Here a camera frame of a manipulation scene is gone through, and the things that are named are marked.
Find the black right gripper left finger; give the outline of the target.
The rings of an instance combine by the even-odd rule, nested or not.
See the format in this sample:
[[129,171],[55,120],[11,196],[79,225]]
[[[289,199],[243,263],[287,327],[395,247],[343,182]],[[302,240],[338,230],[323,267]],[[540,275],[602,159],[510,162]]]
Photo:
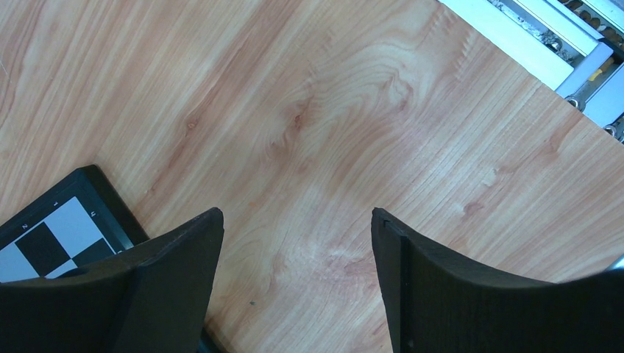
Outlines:
[[218,352],[205,316],[224,239],[214,207],[55,279],[1,286],[3,352]]

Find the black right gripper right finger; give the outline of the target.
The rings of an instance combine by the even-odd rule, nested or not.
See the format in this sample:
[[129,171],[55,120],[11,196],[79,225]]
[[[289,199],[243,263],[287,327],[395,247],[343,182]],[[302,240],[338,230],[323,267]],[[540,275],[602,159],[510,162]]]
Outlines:
[[479,263],[372,211],[394,352],[621,352],[623,270],[562,283]]

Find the black and white chessboard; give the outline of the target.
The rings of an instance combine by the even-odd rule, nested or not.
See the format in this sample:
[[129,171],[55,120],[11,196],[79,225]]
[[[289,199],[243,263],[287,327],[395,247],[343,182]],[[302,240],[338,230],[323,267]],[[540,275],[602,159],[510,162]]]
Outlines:
[[55,279],[151,239],[103,171],[87,165],[1,226],[1,286]]

